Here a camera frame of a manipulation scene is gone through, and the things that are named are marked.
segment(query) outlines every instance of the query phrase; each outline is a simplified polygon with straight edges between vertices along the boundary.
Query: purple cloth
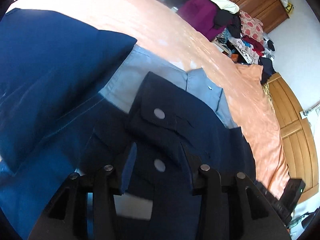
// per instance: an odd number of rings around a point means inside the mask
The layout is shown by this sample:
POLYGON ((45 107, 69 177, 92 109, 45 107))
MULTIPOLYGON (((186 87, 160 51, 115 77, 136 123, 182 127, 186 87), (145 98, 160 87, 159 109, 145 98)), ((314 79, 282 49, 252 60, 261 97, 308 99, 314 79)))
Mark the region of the purple cloth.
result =
POLYGON ((177 14, 194 27, 196 31, 212 41, 226 28, 226 26, 217 30, 213 28, 213 19, 218 10, 219 7, 210 0, 189 0, 177 11, 177 14))

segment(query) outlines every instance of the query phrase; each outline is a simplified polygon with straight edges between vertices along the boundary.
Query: peach bedsheet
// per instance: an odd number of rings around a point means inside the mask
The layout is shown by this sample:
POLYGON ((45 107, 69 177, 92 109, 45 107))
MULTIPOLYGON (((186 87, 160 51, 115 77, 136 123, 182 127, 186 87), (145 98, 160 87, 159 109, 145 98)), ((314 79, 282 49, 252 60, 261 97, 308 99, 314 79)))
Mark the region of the peach bedsheet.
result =
POLYGON ((156 0, 18 0, 9 10, 13 8, 57 11, 101 30, 133 36, 141 47, 185 71, 202 67, 224 88, 232 117, 251 145, 257 180, 277 198, 282 195, 288 168, 278 121, 260 85, 261 66, 234 64, 156 0))

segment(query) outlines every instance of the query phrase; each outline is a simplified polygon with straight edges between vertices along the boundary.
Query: white button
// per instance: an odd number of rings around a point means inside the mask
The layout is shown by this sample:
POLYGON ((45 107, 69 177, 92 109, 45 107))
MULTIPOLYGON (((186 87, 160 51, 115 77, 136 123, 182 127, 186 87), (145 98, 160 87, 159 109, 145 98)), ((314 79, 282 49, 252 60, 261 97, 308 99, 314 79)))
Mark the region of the white button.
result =
POLYGON ((164 112, 159 109, 159 108, 156 108, 153 113, 155 114, 156 117, 158 117, 159 119, 164 119, 165 115, 164 115, 164 112))
POLYGON ((159 172, 164 172, 165 171, 165 165, 161 160, 155 159, 154 164, 155 164, 155 167, 156 167, 157 171, 159 171, 159 172))

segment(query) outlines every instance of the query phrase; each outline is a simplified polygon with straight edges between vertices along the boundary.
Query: wall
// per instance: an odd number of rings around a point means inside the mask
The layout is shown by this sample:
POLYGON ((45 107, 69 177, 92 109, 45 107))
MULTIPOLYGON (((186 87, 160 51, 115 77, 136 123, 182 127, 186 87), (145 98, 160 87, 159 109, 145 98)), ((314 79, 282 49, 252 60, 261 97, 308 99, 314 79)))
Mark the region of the wall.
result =
POLYGON ((294 5, 290 19, 269 33, 274 68, 308 109, 320 101, 320 23, 305 0, 288 1, 294 5))

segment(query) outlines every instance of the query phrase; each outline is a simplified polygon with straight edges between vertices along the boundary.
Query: mattress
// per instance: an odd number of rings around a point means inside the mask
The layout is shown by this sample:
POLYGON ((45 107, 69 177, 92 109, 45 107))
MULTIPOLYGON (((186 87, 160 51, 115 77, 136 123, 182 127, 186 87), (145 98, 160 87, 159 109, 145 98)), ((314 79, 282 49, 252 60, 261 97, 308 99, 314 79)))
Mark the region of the mattress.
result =
POLYGON ((252 148, 257 180, 280 198, 288 167, 279 123, 260 85, 261 66, 234 64, 156 0, 18 0, 8 11, 13 8, 57 11, 97 29, 133 36, 138 45, 185 71, 203 68, 225 91, 233 120, 252 148))

